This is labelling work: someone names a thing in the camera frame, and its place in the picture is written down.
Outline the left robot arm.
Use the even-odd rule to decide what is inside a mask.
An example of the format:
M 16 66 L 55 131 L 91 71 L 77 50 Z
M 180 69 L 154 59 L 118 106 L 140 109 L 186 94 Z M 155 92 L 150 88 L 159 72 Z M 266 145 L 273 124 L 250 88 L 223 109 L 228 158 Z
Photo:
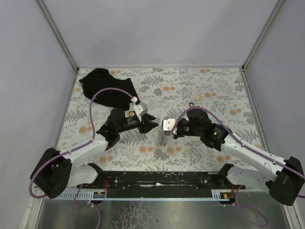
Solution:
M 85 160 L 116 145 L 122 132 L 137 129 L 140 134 L 146 134 L 157 126 L 155 117 L 148 113 L 126 117 L 123 109 L 112 109 L 107 121 L 95 132 L 92 139 L 65 153 L 53 147 L 43 153 L 30 176 L 30 195 L 34 195 L 33 185 L 45 196 L 56 198 L 68 187 L 93 183 L 98 170 L 85 165 Z

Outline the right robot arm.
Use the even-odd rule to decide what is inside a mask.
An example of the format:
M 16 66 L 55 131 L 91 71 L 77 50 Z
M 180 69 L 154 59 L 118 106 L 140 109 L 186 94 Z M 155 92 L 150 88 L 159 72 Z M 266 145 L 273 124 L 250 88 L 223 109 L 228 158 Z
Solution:
M 199 137 L 205 146 L 230 154 L 254 167 L 254 170 L 247 170 L 231 166 L 225 176 L 232 184 L 266 191 L 287 206 L 292 206 L 300 197 L 305 183 L 300 160 L 293 156 L 285 159 L 248 144 L 205 108 L 192 106 L 177 119 L 163 120 L 162 128 L 175 139 Z

